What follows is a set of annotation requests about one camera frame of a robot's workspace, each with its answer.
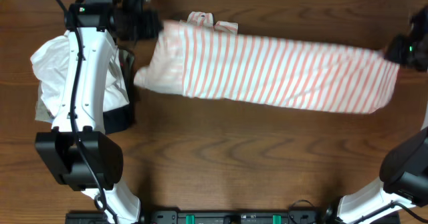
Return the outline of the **red white striped shirt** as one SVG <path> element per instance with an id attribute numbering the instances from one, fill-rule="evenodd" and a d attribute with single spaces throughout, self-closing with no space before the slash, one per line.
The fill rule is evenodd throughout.
<path id="1" fill-rule="evenodd" d="M 166 21 L 136 86 L 189 98 L 370 114 L 392 98 L 399 66 L 359 47 L 241 35 L 192 12 Z"/>

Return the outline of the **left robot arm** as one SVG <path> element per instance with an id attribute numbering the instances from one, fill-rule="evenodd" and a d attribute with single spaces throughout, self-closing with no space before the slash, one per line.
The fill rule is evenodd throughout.
<path id="1" fill-rule="evenodd" d="M 122 178 L 123 153 L 104 129 L 108 64 L 116 42 L 155 38 L 162 28 L 149 0 L 75 0 L 64 7 L 70 32 L 64 95 L 49 132 L 35 148 L 61 185 L 89 196 L 94 212 L 69 213 L 67 223 L 144 223 L 140 199 Z"/>

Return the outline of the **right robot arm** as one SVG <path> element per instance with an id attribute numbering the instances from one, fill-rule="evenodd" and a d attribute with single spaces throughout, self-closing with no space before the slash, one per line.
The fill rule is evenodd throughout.
<path id="1" fill-rule="evenodd" d="M 408 35 L 397 35 L 385 58 L 405 68 L 427 71 L 427 7 L 409 20 Z M 427 205 L 427 128 L 392 149 L 384 158 L 379 178 L 359 191 L 341 197 L 325 211 L 319 223 L 399 223 L 402 209 L 416 220 L 427 220 L 411 211 Z"/>

